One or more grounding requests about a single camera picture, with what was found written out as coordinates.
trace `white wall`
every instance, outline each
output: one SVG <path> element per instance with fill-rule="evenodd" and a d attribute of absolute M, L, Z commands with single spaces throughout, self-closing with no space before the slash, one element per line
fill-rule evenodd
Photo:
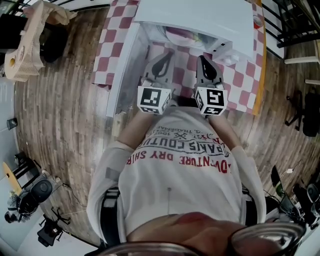
<path fill-rule="evenodd" d="M 62 234 L 60 241 L 54 241 L 53 246 L 44 247 L 38 242 L 37 235 L 37 232 L 41 229 L 38 223 L 43 220 L 44 218 L 41 217 L 37 221 L 21 244 L 18 250 L 21 256 L 83 256 L 97 249 L 66 233 Z"/>
<path fill-rule="evenodd" d="M 0 252 L 4 256 L 20 256 L 18 252 L 12 249 L 2 238 L 0 238 Z"/>
<path fill-rule="evenodd" d="M 0 180 L 5 176 L 2 163 L 5 161 L 13 168 L 14 157 L 18 153 L 15 128 L 7 129 L 7 120 L 14 115 L 14 84 L 5 77 L 0 77 Z"/>

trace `glasses frame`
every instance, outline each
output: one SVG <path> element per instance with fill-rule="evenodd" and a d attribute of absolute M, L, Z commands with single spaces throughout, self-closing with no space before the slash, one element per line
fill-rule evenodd
<path fill-rule="evenodd" d="M 244 236 L 249 237 L 250 234 L 252 235 L 253 232 L 255 234 L 267 234 L 267 233 L 278 233 L 279 236 L 285 234 L 294 234 L 296 235 L 296 239 L 290 244 L 282 249 L 281 251 L 278 251 L 277 253 L 274 253 L 270 256 L 283 256 L 287 255 L 289 252 L 296 252 L 296 249 L 298 248 L 298 245 L 302 241 L 305 233 L 306 233 L 306 226 L 300 225 L 297 223 L 290 223 L 290 222 L 272 222 L 272 223 L 262 223 L 257 224 L 253 226 L 247 226 L 244 228 L 241 228 L 234 232 L 232 235 L 230 235 L 228 239 L 228 247 L 227 252 L 228 255 L 234 255 L 239 256 L 235 251 L 235 248 L 233 246 L 233 239 L 235 236 Z M 99 256 L 115 256 L 115 255 L 123 255 L 128 253 L 138 253 L 138 252 L 168 252 L 168 253 L 177 253 L 177 254 L 186 254 L 188 256 L 205 256 L 202 252 L 185 246 L 178 243 L 171 243 L 171 242 L 161 242 L 161 241 L 143 241 L 143 242 L 126 242 L 122 243 L 120 245 L 116 245 L 113 247 L 108 248 L 107 250 L 103 251 Z"/>

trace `black chair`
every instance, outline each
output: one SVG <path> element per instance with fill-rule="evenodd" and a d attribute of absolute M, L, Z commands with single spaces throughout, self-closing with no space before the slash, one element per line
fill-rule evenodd
<path fill-rule="evenodd" d="M 57 239 L 57 241 L 60 241 L 60 238 L 63 233 L 62 227 L 58 225 L 59 221 L 62 221 L 63 223 L 69 225 L 70 224 L 70 218 L 62 218 L 59 213 L 59 208 L 54 211 L 54 208 L 51 208 L 51 211 L 54 213 L 54 215 L 57 217 L 57 219 L 54 221 L 50 218 L 48 218 L 45 214 L 43 215 L 44 220 L 39 223 L 40 227 L 42 227 L 42 224 L 45 222 L 43 228 L 37 232 L 38 235 L 38 241 L 44 245 L 45 247 L 53 246 L 54 242 Z"/>
<path fill-rule="evenodd" d="M 15 15 L 0 16 L 1 35 L 6 38 L 6 40 L 0 40 L 0 53 L 6 53 L 8 50 L 15 50 L 19 47 L 22 38 L 20 32 L 25 29 L 27 21 L 27 18 Z M 68 31 L 64 26 L 45 23 L 40 39 L 40 55 L 46 62 L 53 63 L 62 56 L 67 41 Z"/>
<path fill-rule="evenodd" d="M 293 124 L 298 120 L 298 125 L 295 127 L 297 131 L 300 130 L 302 117 L 303 119 L 303 133 L 308 137 L 315 137 L 319 131 L 320 126 L 320 95 L 316 93 L 315 88 L 312 88 L 313 92 L 309 92 L 305 98 L 305 107 L 303 109 L 303 97 L 301 91 L 295 91 L 293 98 L 287 96 L 286 99 L 291 102 L 296 110 L 296 114 L 293 119 L 288 122 L 284 122 L 287 126 Z"/>
<path fill-rule="evenodd" d="M 6 55 L 0 52 L 0 66 L 2 66 L 5 63 L 5 57 Z"/>
<path fill-rule="evenodd" d="M 17 200 L 17 211 L 21 215 L 30 216 L 38 208 L 39 203 L 32 196 L 31 193 L 26 193 L 24 197 Z"/>
<path fill-rule="evenodd" d="M 27 160 L 27 156 L 26 156 L 26 153 L 23 151 L 14 155 L 14 162 L 18 166 L 23 165 L 26 162 L 26 160 Z"/>
<path fill-rule="evenodd" d="M 279 34 L 275 35 L 270 30 L 266 32 L 278 41 L 278 48 L 292 46 L 304 42 L 320 39 L 320 23 L 316 9 L 319 8 L 318 0 L 308 0 L 312 13 L 300 0 L 272 0 L 277 4 L 279 14 L 262 4 L 262 7 L 281 21 L 281 27 L 264 18 L 265 22 L 275 28 Z"/>

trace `black and white marker cube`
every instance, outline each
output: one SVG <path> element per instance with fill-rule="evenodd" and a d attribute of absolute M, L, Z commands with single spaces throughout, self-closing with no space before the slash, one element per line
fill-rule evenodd
<path fill-rule="evenodd" d="M 137 106 L 142 112 L 162 115 L 171 100 L 171 89 L 138 87 Z"/>
<path fill-rule="evenodd" d="M 194 95 L 201 114 L 210 116 L 220 116 L 227 108 L 228 91 L 198 87 Z"/>

